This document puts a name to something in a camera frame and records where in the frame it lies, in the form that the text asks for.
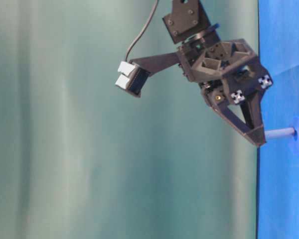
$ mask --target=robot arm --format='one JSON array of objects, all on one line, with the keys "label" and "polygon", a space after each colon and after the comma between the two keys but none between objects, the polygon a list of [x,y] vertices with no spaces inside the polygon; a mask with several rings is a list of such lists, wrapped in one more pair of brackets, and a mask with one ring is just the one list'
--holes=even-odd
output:
[{"label": "robot arm", "polygon": [[[211,25],[199,0],[172,0],[172,13],[163,21],[174,44],[181,42],[178,51],[122,62],[116,85],[140,97],[149,76],[178,63],[184,76],[199,85],[209,107],[250,143],[266,143],[261,100],[273,81],[248,43],[221,41],[218,25]],[[244,121],[229,105],[240,107]]]}]

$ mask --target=black plastic part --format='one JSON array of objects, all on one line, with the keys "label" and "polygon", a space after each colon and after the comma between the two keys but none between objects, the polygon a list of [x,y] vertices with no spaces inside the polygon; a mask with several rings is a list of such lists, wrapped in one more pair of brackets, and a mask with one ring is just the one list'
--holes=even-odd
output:
[{"label": "black plastic part", "polygon": [[156,74],[168,67],[179,63],[177,53],[169,53],[157,56],[143,57],[132,59],[130,63],[142,67],[144,70],[150,72],[149,76]]},{"label": "black plastic part", "polygon": [[211,26],[208,16],[199,0],[173,0],[172,13],[163,21],[174,44],[186,40]]}]

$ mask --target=green backdrop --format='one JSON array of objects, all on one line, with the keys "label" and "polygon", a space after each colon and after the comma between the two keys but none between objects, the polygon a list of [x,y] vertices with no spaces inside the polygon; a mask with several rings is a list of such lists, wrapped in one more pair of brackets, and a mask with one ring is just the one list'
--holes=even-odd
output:
[{"label": "green backdrop", "polygon": [[[256,0],[205,0],[258,47]],[[177,67],[114,86],[145,0],[0,0],[0,239],[255,237],[256,149]],[[131,57],[175,51],[161,18]]]}]

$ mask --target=wire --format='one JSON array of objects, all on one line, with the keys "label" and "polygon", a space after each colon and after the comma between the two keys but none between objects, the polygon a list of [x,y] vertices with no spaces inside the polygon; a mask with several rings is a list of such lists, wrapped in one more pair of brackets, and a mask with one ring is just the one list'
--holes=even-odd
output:
[{"label": "wire", "polygon": [[134,39],[134,41],[131,43],[130,47],[128,48],[127,52],[126,52],[126,56],[125,56],[125,61],[127,62],[128,61],[128,57],[129,57],[129,54],[132,50],[132,48],[135,46],[135,44],[139,41],[139,39],[143,36],[144,32],[146,31],[147,27],[149,26],[150,24],[150,21],[151,19],[153,18],[154,16],[154,13],[156,11],[156,8],[157,8],[157,5],[158,5],[158,2],[159,0],[155,0],[155,3],[154,3],[154,6],[149,14],[149,18],[148,20],[146,21],[144,27],[142,28],[141,32],[138,34],[138,36]]}]

